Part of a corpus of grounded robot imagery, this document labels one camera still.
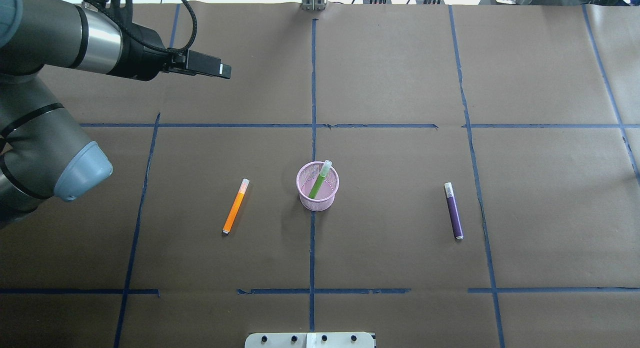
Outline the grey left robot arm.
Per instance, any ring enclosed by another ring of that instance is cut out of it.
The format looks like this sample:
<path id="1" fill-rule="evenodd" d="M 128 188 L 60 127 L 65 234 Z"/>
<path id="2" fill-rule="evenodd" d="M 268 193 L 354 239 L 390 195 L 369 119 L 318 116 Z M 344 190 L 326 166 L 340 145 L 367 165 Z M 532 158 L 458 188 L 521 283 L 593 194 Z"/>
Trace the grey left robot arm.
<path id="1" fill-rule="evenodd" d="M 170 60 L 133 0 L 1 0 L 1 226 L 49 198 L 71 202 L 114 170 L 98 143 L 40 79 L 61 67 L 149 81 Z"/>

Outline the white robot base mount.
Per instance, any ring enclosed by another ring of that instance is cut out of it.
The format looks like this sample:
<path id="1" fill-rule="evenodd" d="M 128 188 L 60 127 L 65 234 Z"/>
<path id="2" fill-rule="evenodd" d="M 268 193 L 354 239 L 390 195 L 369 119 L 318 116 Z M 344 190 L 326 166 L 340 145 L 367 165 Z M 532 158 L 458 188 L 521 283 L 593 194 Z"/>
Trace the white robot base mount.
<path id="1" fill-rule="evenodd" d="M 377 347 L 374 333 L 257 332 L 249 334 L 244 347 Z"/>

